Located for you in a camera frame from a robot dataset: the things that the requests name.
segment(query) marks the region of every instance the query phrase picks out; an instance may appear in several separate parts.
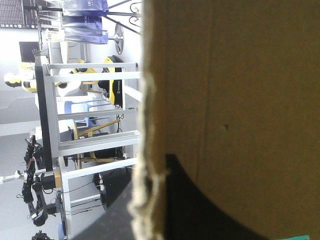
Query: black wire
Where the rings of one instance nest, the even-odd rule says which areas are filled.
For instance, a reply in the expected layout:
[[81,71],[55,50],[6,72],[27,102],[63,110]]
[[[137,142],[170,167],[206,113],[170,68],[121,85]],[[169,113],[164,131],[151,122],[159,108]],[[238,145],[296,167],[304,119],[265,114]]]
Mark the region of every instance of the black wire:
[[24,196],[22,196],[21,194],[17,194],[17,195],[15,195],[15,197],[16,197],[17,199],[23,199],[23,200],[25,200]]
[[97,208],[97,207],[100,207],[102,205],[103,204],[99,204],[99,205],[90,206],[90,207],[86,207],[86,208],[79,208],[79,209],[74,210],[74,211],[65,211],[65,212],[67,213],[66,215],[74,215],[74,214],[82,213],[82,211],[85,211],[85,212],[87,212],[88,210],[91,211],[93,208]]
[[75,47],[75,46],[77,46],[79,43],[77,43],[77,44],[75,44],[75,45],[73,45],[73,46],[69,46],[68,48],[70,49],[70,48],[73,48],[73,47]]
[[10,182],[10,181],[15,180],[15,179],[16,179],[16,178],[12,178],[12,179],[9,179],[9,180],[3,181],[3,182],[6,183],[6,182]]
[[53,192],[54,192],[54,190],[53,189],[51,189],[51,192],[46,192],[45,190],[44,190],[44,188],[42,188],[42,190],[43,190],[43,192],[45,193],[45,194],[52,194]]
[[71,193],[71,192],[73,192],[73,191],[75,191],[75,190],[78,190],[78,189],[80,189],[80,188],[83,188],[83,187],[85,187],[85,186],[87,186],[87,185],[89,185],[89,184],[92,184],[94,181],[91,181],[91,182],[88,182],[87,184],[85,184],[85,185],[83,185],[83,186],[80,186],[80,187],[78,187],[78,188],[76,188],[76,189],[73,189],[73,190],[70,190],[70,191],[59,191],[59,190],[56,190],[56,189],[52,189],[52,190],[54,190],[54,191],[56,191],[56,192],[60,192],[60,193],[62,193],[62,194],[67,194],[67,193]]
[[78,206],[81,206],[81,205],[85,205],[85,204],[89,204],[89,203],[93,203],[93,202],[96,202],[98,200],[100,200],[100,198],[92,200],[92,201],[88,201],[88,202],[85,202],[85,203],[80,203],[78,205],[74,205],[74,206],[72,206],[72,208],[75,208],[75,207],[78,207]]

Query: cardboard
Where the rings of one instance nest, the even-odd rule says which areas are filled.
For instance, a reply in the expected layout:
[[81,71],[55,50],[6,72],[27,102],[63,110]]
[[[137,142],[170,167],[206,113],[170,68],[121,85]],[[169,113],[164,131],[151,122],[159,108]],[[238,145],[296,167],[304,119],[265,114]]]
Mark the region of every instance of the cardboard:
[[174,154],[243,226],[320,239],[320,1],[144,5],[137,238],[164,237],[165,154]]

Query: green object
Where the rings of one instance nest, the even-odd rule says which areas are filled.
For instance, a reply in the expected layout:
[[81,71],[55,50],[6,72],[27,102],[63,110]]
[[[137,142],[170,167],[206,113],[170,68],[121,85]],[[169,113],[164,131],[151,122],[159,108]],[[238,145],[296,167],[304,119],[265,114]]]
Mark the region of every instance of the green object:
[[285,238],[281,240],[310,240],[310,237],[309,235],[304,235],[304,236],[295,236],[295,237]]

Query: white metal shelf frame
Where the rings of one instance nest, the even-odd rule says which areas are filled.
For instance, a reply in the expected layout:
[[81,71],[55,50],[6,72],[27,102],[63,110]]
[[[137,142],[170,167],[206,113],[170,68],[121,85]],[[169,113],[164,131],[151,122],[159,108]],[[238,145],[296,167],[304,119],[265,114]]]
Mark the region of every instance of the white metal shelf frame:
[[[69,69],[69,68],[134,68],[136,69],[137,64],[133,62],[119,62],[119,63],[72,63],[72,64],[42,64],[43,72],[43,89],[44,98],[46,106],[45,119],[47,120],[48,133],[49,133],[49,145],[51,150],[52,158],[58,158],[58,167],[61,175],[61,192],[63,198],[64,210],[66,213],[72,211],[71,207],[92,201],[93,199],[100,198],[100,195],[96,194],[93,196],[87,196],[81,199],[70,199],[70,187],[69,180],[87,176],[94,173],[99,173],[103,171],[113,170],[117,168],[122,168],[126,166],[131,166],[136,164],[137,158],[128,158],[125,160],[119,160],[115,162],[110,162],[106,164],[101,164],[97,166],[87,167],[83,169],[67,171],[64,163],[63,156],[73,155],[77,153],[84,153],[102,149],[116,148],[128,145],[138,144],[140,141],[140,133],[137,130],[120,132],[114,134],[108,134],[103,136],[95,136],[84,139],[72,140],[68,142],[61,142],[60,131],[59,131],[59,121],[74,119],[80,120],[86,117],[100,117],[100,116],[110,116],[110,115],[121,115],[127,113],[134,113],[136,110],[132,108],[126,108],[126,94],[133,97],[137,101],[142,101],[142,94],[126,85],[126,81],[130,79],[139,79],[139,71],[126,71],[126,72],[106,72],[106,73],[82,73],[82,74],[68,74],[68,75],[53,75],[53,69]],[[103,111],[90,111],[90,112],[80,112],[80,113],[68,113],[68,114],[58,114],[57,111],[57,98],[55,82],[72,82],[72,81],[98,81],[98,80],[122,80],[122,109],[115,110],[103,110]],[[74,233],[72,231],[72,215],[66,214],[66,231],[67,239],[72,239]]]
[[[82,73],[82,74],[65,74],[53,75],[53,69],[69,69],[69,68],[128,68],[133,71],[121,72],[105,72],[105,73]],[[135,109],[126,108],[126,94],[142,101],[142,95],[136,89],[126,85],[126,81],[131,79],[139,79],[141,73],[135,71],[137,64],[135,62],[116,62],[116,63],[68,63],[68,64],[43,64],[43,84],[45,92],[48,131],[50,136],[51,155],[53,158],[63,157],[72,154],[85,153],[99,149],[116,148],[121,146],[137,144],[140,141],[140,133],[138,131],[120,132],[104,137],[90,137],[85,140],[73,140],[68,143],[61,142],[59,133],[59,121],[67,119],[84,119],[86,117],[99,117],[109,115],[121,115],[133,113]],[[114,80],[122,81],[122,109],[89,111],[79,113],[58,114],[57,98],[55,83],[67,83],[73,81],[100,81]]]

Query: monitor screen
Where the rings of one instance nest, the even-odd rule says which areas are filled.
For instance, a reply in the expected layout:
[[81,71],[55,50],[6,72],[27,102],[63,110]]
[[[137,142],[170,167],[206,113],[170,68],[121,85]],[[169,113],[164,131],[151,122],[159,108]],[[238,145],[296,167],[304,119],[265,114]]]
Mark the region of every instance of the monitor screen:
[[0,0],[0,28],[3,29],[37,29],[34,10],[24,10],[24,6],[46,6],[44,0]]

